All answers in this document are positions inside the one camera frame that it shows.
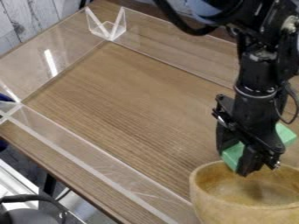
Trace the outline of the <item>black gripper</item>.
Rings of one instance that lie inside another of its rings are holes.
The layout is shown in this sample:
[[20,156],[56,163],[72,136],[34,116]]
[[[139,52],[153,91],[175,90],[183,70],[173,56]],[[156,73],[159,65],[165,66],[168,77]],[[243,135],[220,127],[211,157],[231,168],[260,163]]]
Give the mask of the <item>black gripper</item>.
[[216,150],[221,154],[239,142],[244,144],[237,160],[236,174],[245,177],[257,172],[263,165],[271,170],[280,166],[280,155],[285,146],[276,133],[279,116],[273,100],[267,98],[236,98],[216,95],[216,107],[212,116],[216,125]]

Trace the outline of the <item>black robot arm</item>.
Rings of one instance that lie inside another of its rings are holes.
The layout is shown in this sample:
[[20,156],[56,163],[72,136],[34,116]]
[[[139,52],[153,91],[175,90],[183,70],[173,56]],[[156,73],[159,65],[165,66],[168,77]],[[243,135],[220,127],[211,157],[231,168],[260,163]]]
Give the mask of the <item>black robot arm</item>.
[[245,177],[264,166],[275,169],[285,153],[276,125],[285,103],[299,98],[289,80],[299,74],[299,10],[292,0],[185,0],[201,27],[181,19],[167,0],[153,0],[183,32],[203,36],[225,27],[237,42],[235,96],[216,96],[216,147],[232,171]]

